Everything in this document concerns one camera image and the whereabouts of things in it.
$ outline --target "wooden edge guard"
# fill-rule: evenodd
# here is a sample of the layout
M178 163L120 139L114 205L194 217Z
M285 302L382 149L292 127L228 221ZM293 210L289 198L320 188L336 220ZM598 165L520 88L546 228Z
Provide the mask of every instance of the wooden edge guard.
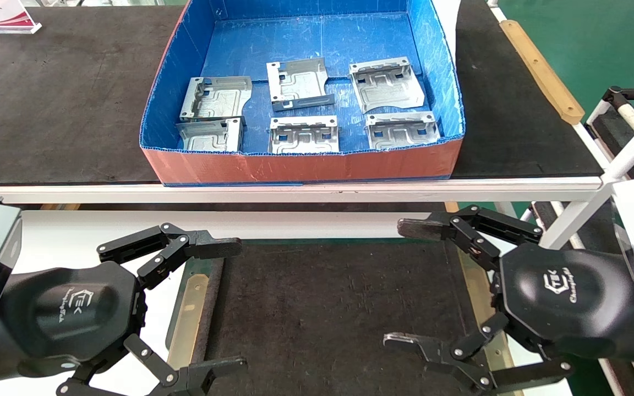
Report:
M571 125L581 122L584 115L583 108L571 95L566 85L559 80L522 26L514 20L503 20L500 27L528 66L530 74L535 78L546 100L554 106L561 119Z

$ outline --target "workbench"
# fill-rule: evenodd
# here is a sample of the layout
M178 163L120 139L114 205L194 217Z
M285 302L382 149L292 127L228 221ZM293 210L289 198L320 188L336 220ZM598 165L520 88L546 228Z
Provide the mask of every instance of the workbench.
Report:
M393 213L408 211L402 203L592 201L604 189L588 133L561 120L479 0L462 0L456 26L466 137L451 179L295 186L158 183L138 132L181 8L30 11L43 25L37 35L0 37L0 195L10 204L141 203L152 211L28 211L28 223L109 231L171 221L216 237L394 238L397 219L426 216ZM158 211L179 203L190 211ZM207 210L199 203L236 206L197 211ZM329 213L280 212L287 203L327 204L320 210ZM329 203L384 205L381 213L334 213Z

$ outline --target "black rubber mat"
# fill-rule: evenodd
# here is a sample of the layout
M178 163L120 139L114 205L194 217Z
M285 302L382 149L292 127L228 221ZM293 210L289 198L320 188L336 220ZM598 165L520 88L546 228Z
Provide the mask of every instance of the black rubber mat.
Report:
M382 336L455 340L474 326L450 244L247 245L226 261L207 358L241 354L249 371L212 394L461 394Z

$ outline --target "metal bracket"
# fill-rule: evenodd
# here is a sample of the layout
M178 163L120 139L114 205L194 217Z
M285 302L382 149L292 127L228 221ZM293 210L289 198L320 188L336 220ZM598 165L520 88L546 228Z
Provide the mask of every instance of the metal bracket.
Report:
M193 77L181 109L181 120L219 120L239 117L251 98L253 85L248 76Z
M183 148L188 151L239 151L244 123L239 117L179 123Z
M364 114L382 106L411 108L425 103L425 93L408 58L353 63L349 78Z
M336 115L273 118L269 151L274 155L338 152L338 131Z
M368 128L368 145L373 150L429 145L440 138L432 111L372 114L365 124Z
M274 111L334 105L334 93L327 95L324 58L266 63Z

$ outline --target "green floor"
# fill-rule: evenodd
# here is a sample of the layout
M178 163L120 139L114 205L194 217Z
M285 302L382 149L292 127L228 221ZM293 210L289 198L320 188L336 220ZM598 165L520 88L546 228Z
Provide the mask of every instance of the green floor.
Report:
M634 88L634 0L500 0L586 115L609 85Z

